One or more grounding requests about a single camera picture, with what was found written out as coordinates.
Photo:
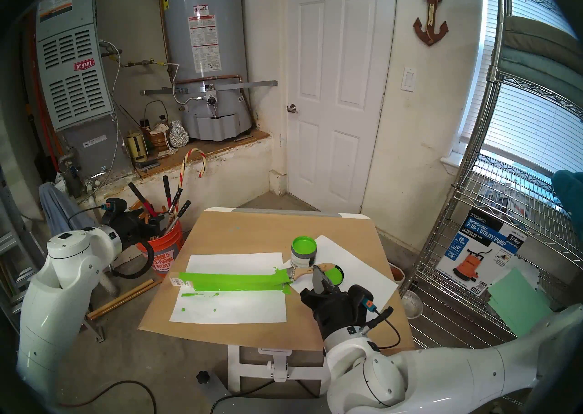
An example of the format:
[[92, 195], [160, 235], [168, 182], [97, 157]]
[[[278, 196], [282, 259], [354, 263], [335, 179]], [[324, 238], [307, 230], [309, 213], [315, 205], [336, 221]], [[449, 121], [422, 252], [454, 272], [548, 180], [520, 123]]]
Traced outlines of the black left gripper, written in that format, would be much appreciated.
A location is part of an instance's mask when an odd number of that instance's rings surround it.
[[143, 207], [127, 210], [127, 202], [121, 198], [108, 198], [103, 203], [103, 225], [112, 228], [120, 238], [123, 248], [162, 236], [167, 228], [167, 216], [150, 216], [150, 223], [140, 218], [147, 210]]

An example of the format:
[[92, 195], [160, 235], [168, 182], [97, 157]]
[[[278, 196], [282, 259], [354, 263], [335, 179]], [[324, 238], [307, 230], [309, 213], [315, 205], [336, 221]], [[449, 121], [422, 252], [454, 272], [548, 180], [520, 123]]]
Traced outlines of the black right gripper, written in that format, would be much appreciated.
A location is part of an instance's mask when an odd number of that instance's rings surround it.
[[373, 301], [370, 291], [359, 285], [338, 291], [319, 266], [312, 267], [312, 286], [313, 290], [303, 289], [300, 298], [312, 310], [323, 340], [342, 328], [367, 325], [368, 310], [363, 301]]

